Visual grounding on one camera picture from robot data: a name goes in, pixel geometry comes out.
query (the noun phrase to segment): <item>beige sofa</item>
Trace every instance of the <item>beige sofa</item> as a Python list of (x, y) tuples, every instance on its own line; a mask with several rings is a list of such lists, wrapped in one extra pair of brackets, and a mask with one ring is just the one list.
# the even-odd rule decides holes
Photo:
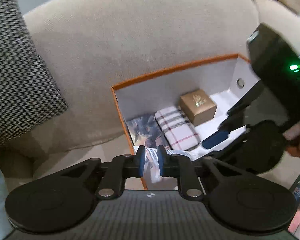
[[(261, 22), (300, 53), (300, 16), (274, 0), (52, 0), (24, 16), (69, 109), (8, 143), (9, 190), (93, 156), (128, 153), (110, 86), (214, 55), (248, 56)], [(289, 185), (292, 175), (280, 181)], [(138, 179), (129, 188), (142, 188)]]

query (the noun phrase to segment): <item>throw pillow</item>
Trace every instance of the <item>throw pillow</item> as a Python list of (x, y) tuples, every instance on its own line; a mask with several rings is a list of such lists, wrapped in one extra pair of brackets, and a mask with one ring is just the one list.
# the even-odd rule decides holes
[(0, 0), (0, 145), (67, 109), (16, 0)]

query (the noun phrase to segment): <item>plaid fabric item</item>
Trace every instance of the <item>plaid fabric item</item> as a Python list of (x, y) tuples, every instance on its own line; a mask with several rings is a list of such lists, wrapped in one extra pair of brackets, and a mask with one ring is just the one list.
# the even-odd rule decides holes
[(194, 126), (179, 107), (167, 107), (154, 116), (172, 149), (186, 151), (201, 142)]

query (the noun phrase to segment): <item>orange box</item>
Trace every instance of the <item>orange box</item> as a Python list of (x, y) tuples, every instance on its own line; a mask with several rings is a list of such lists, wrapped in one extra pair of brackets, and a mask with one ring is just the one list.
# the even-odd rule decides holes
[(217, 110), (217, 105), (202, 89), (181, 96), (179, 105), (194, 126), (213, 119)]
[[(245, 81), (245, 85), (240, 88), (237, 86), (239, 78)], [(120, 82), (112, 86), (111, 90), (131, 154), (134, 155), (135, 150), (126, 121), (143, 114), (154, 114), (171, 105), (177, 106), (181, 95), (203, 89), (209, 96), (222, 95), (220, 98), (224, 98), (229, 94), (229, 98), (226, 97), (221, 104), (212, 97), (218, 106), (214, 117), (217, 122), (217, 118), (220, 120), (226, 118), (226, 111), (232, 107), (231, 104), (235, 104), (236, 100), (248, 92), (258, 80), (247, 58), (240, 54), (229, 54), (144, 74)], [(209, 130), (210, 134), (200, 133), (203, 140), (213, 134), (218, 129), (218, 125), (213, 125), (211, 120), (197, 128), (200, 131)], [(144, 189), (147, 190), (149, 181), (144, 178), (141, 178), (141, 181)]]

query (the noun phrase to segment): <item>white foam insert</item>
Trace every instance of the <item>white foam insert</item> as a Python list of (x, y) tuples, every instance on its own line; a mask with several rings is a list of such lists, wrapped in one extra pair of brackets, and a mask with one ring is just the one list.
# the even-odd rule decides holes
[(180, 96), (203, 89), (208, 95), (228, 90), (237, 59), (176, 71), (115, 92), (126, 121), (178, 105)]
[[(244, 80), (245, 85), (243, 89), (240, 89), (237, 86), (237, 80), (239, 78)], [(239, 101), (239, 99), (242, 98), (259, 80), (260, 79), (251, 70), (250, 65), (241, 58), (238, 58), (229, 89), (210, 95), (210, 98), (217, 105), (214, 118), (195, 127), (202, 140), (208, 138), (218, 130), (218, 126), (228, 117), (227, 111), (234, 106), (234, 104)], [(196, 155), (197, 158), (200, 158), (211, 151), (220, 151), (238, 138), (245, 130), (246, 127), (243, 126), (232, 131), (227, 140), (223, 141), (212, 149), (208, 150), (200, 145), (197, 149), (192, 150), (191, 153)]]

